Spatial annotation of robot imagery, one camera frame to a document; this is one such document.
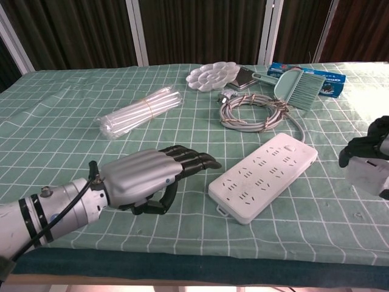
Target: tablecloth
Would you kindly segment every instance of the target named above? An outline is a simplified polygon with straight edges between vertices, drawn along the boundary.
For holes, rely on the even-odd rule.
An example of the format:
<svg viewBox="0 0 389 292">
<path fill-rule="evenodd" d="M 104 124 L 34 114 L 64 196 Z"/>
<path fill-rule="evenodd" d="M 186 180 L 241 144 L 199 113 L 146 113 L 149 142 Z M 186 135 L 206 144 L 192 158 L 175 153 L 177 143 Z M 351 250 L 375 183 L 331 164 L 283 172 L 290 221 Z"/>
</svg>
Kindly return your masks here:
<svg viewBox="0 0 389 292">
<path fill-rule="evenodd" d="M 87 177 L 88 162 L 99 165 L 147 148 L 181 144 L 214 156 L 220 170 L 207 170 L 180 183 L 165 215 L 133 216 L 105 209 L 101 219 L 50 244 L 60 248 L 389 264 L 389 205 L 352 187 L 337 155 L 353 137 L 363 136 L 388 104 L 385 63 L 302 65 L 347 76 L 338 99 L 319 97 L 311 111 L 291 115 L 306 129 L 306 143 L 318 159 L 251 224 L 224 218 L 207 186 L 277 133 L 298 136 L 284 121 L 266 133 L 241 133 L 219 122 L 218 91 L 191 90 L 185 77 L 198 64 L 145 68 L 39 71 L 23 76 L 0 94 L 0 203 Z M 265 66 L 248 66 L 265 72 Z M 107 141 L 95 118 L 166 85 L 175 85 L 184 105 Z M 270 95 L 270 86 L 247 92 Z M 250 106 L 241 119 L 264 119 Z"/>
</svg>

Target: robotic arm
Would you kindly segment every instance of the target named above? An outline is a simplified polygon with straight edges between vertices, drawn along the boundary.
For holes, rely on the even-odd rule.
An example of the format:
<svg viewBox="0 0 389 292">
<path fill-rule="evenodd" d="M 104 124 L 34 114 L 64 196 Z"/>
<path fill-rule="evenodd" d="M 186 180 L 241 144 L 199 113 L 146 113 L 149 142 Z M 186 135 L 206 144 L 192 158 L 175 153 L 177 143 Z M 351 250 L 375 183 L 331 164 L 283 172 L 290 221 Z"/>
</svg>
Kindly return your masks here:
<svg viewBox="0 0 389 292">
<path fill-rule="evenodd" d="M 25 252 L 97 221 L 107 206 L 134 215 L 165 214 L 180 179 L 220 167 L 212 156 L 180 145 L 145 150 L 104 165 L 100 173 L 92 161 L 88 180 L 43 187 L 39 195 L 0 206 L 0 283 Z M 163 188 L 162 198 L 151 200 Z"/>
<path fill-rule="evenodd" d="M 366 137 L 351 140 L 340 152 L 339 166 L 347 167 L 348 181 L 389 200 L 389 116 L 376 119 Z"/>
</svg>

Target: brush bristles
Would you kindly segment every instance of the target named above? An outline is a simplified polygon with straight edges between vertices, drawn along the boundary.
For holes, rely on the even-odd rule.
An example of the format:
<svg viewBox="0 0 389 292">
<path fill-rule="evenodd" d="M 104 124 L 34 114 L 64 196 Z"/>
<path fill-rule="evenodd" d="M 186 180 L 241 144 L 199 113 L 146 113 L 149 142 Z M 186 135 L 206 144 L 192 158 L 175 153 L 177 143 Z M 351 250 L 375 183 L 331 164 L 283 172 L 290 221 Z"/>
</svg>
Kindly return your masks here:
<svg viewBox="0 0 389 292">
<path fill-rule="evenodd" d="M 310 110 L 325 80 L 324 76 L 303 73 L 288 104 L 301 110 Z"/>
</svg>

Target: metal screw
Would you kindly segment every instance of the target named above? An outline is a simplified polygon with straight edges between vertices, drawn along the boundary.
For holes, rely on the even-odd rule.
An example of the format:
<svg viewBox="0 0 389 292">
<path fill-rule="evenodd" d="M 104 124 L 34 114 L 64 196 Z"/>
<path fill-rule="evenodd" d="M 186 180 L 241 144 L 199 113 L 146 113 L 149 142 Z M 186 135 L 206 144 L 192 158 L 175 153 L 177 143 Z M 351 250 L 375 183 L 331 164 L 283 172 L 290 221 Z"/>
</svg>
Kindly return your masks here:
<svg viewBox="0 0 389 292">
<path fill-rule="evenodd" d="M 41 189 L 41 197 L 42 198 L 48 198 L 53 194 L 52 190 L 50 190 L 50 187 L 43 187 Z"/>
</svg>

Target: black band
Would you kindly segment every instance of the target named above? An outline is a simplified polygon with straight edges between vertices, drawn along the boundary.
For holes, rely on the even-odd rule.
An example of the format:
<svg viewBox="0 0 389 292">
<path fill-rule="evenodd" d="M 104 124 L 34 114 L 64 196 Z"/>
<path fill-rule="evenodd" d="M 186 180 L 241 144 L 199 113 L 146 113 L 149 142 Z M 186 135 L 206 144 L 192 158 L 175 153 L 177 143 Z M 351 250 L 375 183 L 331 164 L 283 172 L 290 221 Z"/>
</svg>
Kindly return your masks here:
<svg viewBox="0 0 389 292">
<path fill-rule="evenodd" d="M 38 215 L 39 222 L 41 223 L 41 227 L 42 227 L 42 229 L 44 229 L 47 226 L 47 220 L 46 220 L 46 216 L 44 215 L 44 212 L 43 212 L 41 201 L 39 200 L 39 197 L 37 194 L 33 194 L 31 196 L 31 200 L 32 200 L 32 203 L 34 204 L 36 214 Z M 48 243 L 50 243 L 54 240 L 50 229 L 44 234 L 44 236 L 45 236 L 46 241 Z"/>
<path fill-rule="evenodd" d="M 26 228 L 29 231 L 30 237 L 32 239 L 36 236 L 36 230 L 34 224 L 32 223 L 29 208 L 27 207 L 26 204 L 26 199 L 19 200 L 19 207 L 20 207 L 20 212 L 22 213 L 24 219 L 24 223 L 26 224 Z M 39 248 L 40 246 L 41 246 L 40 240 L 34 243 L 34 247 Z"/>
</svg>

